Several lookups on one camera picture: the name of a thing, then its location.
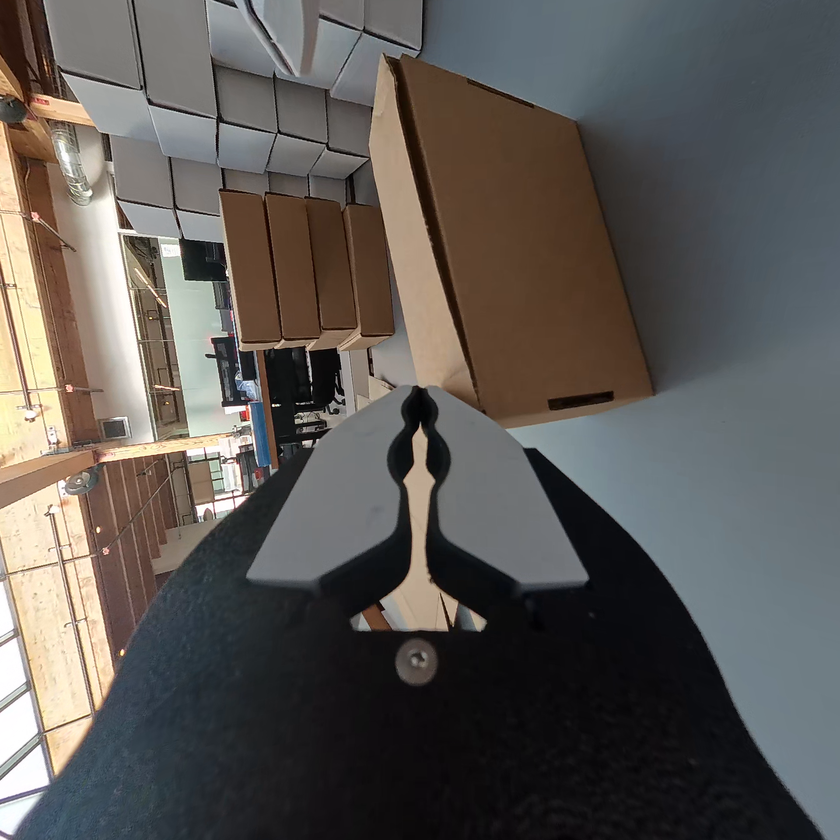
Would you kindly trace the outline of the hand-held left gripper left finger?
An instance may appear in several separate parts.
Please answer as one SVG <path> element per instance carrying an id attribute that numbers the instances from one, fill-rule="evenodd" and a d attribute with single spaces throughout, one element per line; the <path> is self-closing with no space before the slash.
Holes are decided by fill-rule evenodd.
<path id="1" fill-rule="evenodd" d="M 333 600 L 346 616 L 397 588 L 411 568 L 404 479 L 420 418 L 420 388 L 400 386 L 321 438 L 247 580 Z"/>

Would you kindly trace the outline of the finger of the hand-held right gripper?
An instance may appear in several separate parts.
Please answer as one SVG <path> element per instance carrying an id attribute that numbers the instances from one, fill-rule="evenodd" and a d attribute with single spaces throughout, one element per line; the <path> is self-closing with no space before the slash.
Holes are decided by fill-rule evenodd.
<path id="1" fill-rule="evenodd" d="M 238 10 L 281 72 L 289 76 L 310 72 L 320 1 L 238 1 Z"/>

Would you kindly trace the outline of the black monitor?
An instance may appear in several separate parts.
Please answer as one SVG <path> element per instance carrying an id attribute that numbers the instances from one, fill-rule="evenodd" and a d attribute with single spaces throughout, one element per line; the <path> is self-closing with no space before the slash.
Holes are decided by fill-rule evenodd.
<path id="1" fill-rule="evenodd" d="M 185 280 L 228 282 L 227 260 L 222 244 L 182 238 L 179 246 Z"/>

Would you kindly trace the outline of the brown cardboard mailer box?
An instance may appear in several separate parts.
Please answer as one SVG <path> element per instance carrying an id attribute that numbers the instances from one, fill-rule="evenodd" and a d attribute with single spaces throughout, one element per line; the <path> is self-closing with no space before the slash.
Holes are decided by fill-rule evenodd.
<path id="1" fill-rule="evenodd" d="M 281 329 L 263 196 L 222 189 L 218 197 L 238 346 L 271 350 Z"/>
<path id="2" fill-rule="evenodd" d="M 655 394 L 575 121 L 383 56 L 369 146 L 418 385 L 507 428 Z"/>
<path id="3" fill-rule="evenodd" d="M 306 203 L 268 193 L 265 206 L 280 318 L 276 348 L 306 347 L 321 335 Z"/>
<path id="4" fill-rule="evenodd" d="M 343 223 L 358 323 L 338 350 L 368 350 L 395 332 L 382 211 L 376 206 L 349 204 L 343 210 Z"/>
<path id="5" fill-rule="evenodd" d="M 304 203 L 321 330 L 307 350 L 335 350 L 358 326 L 342 208 L 315 197 L 305 198 Z"/>

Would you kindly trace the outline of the black office chair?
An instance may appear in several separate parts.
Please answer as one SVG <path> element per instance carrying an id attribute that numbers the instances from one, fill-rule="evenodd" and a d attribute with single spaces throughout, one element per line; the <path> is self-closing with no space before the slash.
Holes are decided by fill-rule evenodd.
<path id="1" fill-rule="evenodd" d="M 308 351 L 312 410 L 327 413 L 332 404 L 346 406 L 341 360 L 335 349 Z"/>

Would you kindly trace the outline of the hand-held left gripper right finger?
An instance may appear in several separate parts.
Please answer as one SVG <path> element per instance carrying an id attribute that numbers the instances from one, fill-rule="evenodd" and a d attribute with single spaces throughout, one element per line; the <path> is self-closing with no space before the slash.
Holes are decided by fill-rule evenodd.
<path id="1" fill-rule="evenodd" d="M 435 584 L 486 620 L 533 595 L 584 588 L 589 575 L 519 442 L 439 387 L 418 399 Z"/>

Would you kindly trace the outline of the stack of white boxes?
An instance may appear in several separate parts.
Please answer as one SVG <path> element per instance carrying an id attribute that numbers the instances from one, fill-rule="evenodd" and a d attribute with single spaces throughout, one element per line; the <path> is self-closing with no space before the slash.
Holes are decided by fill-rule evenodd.
<path id="1" fill-rule="evenodd" d="M 424 2 L 320 2 L 306 76 L 281 72 L 237 2 L 43 2 L 58 69 L 110 143 L 134 232 L 224 239 L 218 193 L 378 205 L 380 58 L 418 56 Z"/>

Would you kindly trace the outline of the silver ventilation duct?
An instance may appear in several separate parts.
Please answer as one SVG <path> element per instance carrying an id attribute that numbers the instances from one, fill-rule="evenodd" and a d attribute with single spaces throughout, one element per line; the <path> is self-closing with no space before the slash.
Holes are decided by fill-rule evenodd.
<path id="1" fill-rule="evenodd" d="M 70 200 L 81 207 L 89 206 L 93 191 L 82 163 L 76 129 L 68 122 L 50 121 L 49 130 Z"/>

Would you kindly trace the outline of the blue panel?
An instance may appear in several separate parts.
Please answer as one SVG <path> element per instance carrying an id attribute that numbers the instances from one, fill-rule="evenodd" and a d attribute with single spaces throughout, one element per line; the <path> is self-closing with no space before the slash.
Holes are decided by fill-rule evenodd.
<path id="1" fill-rule="evenodd" d="M 271 446 L 273 444 L 273 433 L 268 431 L 266 424 L 266 412 L 262 402 L 250 402 L 248 414 L 254 439 L 254 450 L 257 466 L 267 468 L 272 466 Z"/>

